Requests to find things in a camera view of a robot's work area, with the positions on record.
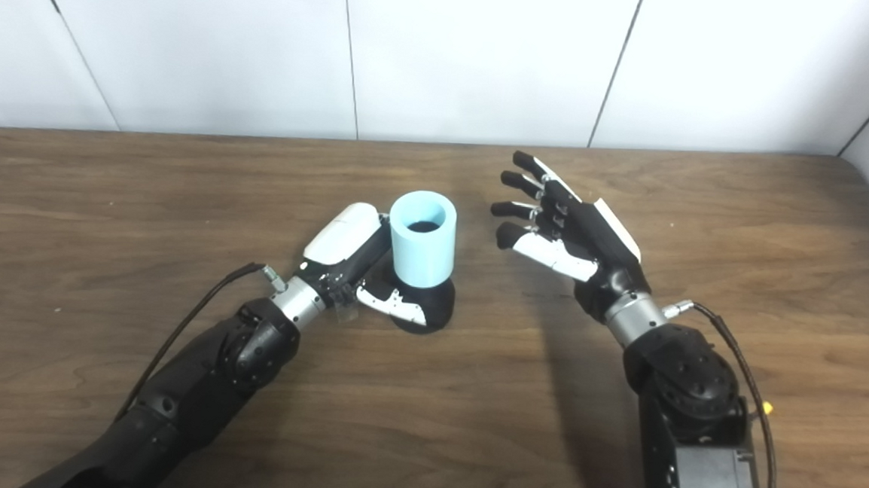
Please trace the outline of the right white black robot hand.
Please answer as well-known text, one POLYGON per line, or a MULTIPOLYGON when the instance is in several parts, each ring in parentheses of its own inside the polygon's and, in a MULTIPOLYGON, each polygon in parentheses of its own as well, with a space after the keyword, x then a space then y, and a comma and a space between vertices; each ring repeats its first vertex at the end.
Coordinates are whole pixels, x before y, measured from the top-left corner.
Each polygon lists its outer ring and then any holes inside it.
POLYGON ((621 300, 651 293, 632 237, 602 200, 582 200, 531 154, 517 150, 512 160, 520 171, 502 172, 500 182, 534 202, 489 207, 504 220, 495 230, 498 248, 573 279, 579 306, 601 324, 621 300))

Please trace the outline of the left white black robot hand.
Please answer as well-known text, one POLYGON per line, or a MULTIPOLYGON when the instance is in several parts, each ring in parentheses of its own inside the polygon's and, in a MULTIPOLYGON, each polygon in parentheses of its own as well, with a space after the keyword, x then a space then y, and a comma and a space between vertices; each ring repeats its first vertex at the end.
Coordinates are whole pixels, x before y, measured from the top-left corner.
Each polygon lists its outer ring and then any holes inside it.
POLYGON ((352 203, 304 248, 299 267, 286 283, 292 298, 317 310, 358 305, 418 327, 425 310, 407 301, 390 279, 374 277, 392 250, 390 219, 368 203, 352 203))

